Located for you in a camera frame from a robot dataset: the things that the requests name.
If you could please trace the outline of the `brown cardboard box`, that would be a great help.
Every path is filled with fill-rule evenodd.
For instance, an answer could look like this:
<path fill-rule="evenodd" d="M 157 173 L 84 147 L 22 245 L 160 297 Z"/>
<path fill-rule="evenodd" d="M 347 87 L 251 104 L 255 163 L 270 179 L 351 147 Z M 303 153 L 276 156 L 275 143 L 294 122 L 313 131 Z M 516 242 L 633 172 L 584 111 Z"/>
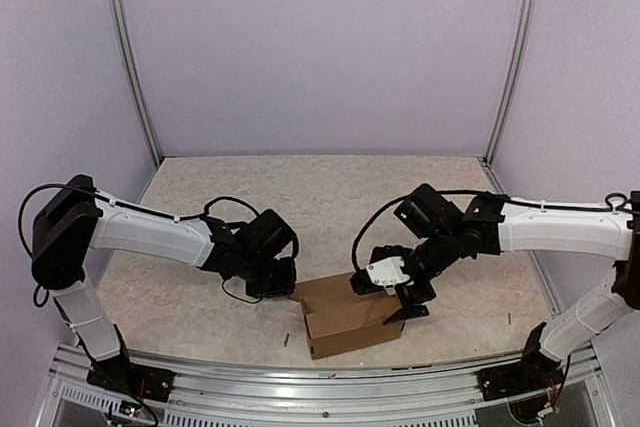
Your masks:
<path fill-rule="evenodd" d="M 400 309 L 385 291 L 355 294 L 349 273 L 300 282 L 290 298 L 299 303 L 313 360 L 333 357 L 402 336 L 405 323 L 385 320 Z"/>

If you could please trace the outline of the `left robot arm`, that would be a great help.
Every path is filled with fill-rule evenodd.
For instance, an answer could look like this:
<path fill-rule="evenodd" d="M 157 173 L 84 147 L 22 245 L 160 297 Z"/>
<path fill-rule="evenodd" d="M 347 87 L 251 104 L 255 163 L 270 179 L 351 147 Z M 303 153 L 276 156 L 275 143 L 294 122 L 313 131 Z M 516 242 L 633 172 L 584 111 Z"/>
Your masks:
<path fill-rule="evenodd" d="M 31 273 L 50 293 L 96 371 L 121 392 L 140 381 L 125 342 L 86 278 L 89 250 L 113 250 L 169 259 L 225 281 L 239 278 L 245 294 L 260 302 L 293 293 L 299 251 L 294 230 L 275 211 L 256 212 L 249 222 L 181 216 L 131 204 L 98 190 L 91 177 L 54 183 L 55 196 L 38 212 L 29 246 Z"/>

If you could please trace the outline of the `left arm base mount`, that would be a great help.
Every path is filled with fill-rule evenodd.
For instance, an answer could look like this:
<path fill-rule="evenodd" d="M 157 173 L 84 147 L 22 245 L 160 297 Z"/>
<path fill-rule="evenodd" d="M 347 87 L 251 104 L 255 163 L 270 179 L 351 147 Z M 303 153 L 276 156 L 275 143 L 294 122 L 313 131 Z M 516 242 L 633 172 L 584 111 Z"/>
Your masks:
<path fill-rule="evenodd" d="M 168 369 L 132 364 L 125 373 L 107 373 L 93 367 L 88 375 L 90 385 L 132 398 L 167 403 L 173 388 L 175 373 Z"/>

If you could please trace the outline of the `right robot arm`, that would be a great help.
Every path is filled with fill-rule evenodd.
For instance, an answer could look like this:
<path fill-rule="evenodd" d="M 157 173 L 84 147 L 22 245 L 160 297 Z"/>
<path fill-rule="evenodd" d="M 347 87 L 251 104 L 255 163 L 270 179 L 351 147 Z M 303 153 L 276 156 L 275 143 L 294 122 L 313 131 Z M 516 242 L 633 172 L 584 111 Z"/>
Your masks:
<path fill-rule="evenodd" d="M 395 216 L 419 239 L 409 250 L 393 248 L 371 262 L 366 274 L 376 287 L 401 301 L 393 315 L 426 315 L 431 281 L 465 258 L 519 251 L 553 251 L 613 260 L 610 273 L 564 313 L 534 329 L 511 380 L 535 389 L 577 347 L 639 308 L 639 194 L 614 192 L 601 204 L 529 201 L 481 193 L 465 210 L 422 184 L 404 198 Z"/>

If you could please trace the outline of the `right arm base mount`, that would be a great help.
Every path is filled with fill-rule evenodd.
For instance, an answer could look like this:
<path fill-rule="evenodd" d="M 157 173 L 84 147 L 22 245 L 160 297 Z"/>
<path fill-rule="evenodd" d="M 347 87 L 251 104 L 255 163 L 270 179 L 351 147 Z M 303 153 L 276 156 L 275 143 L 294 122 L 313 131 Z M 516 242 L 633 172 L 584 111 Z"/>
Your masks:
<path fill-rule="evenodd" d="M 558 385 L 564 374 L 558 363 L 520 360 L 482 369 L 476 377 L 483 400 L 493 401 Z"/>

